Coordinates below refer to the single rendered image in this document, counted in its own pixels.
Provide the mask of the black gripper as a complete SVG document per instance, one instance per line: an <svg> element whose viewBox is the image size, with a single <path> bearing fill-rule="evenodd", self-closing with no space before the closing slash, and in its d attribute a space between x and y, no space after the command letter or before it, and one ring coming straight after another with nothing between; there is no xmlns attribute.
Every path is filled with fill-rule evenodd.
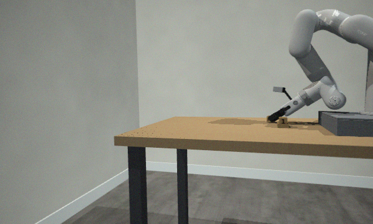
<svg viewBox="0 0 373 224"><path fill-rule="evenodd" d="M294 113L294 111L301 109L305 105L308 106L303 99L300 97L299 93L298 96L281 106L278 112L273 113L272 115L268 116L271 122L274 122L282 116L289 116Z"/></svg>

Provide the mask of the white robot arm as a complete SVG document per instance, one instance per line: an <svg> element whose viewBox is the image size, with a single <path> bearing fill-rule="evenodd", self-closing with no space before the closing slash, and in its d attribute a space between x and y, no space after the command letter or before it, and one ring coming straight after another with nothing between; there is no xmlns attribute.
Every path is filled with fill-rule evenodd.
<svg viewBox="0 0 373 224"><path fill-rule="evenodd" d="M308 106L322 98L328 108L338 110L344 106L344 93L310 44L313 33L319 30L327 30L349 43L368 49L365 110L360 114L373 116L373 18L366 15L350 16L335 9L316 13L305 9L294 20L289 53L312 82L299 91L299 95Z"/></svg>

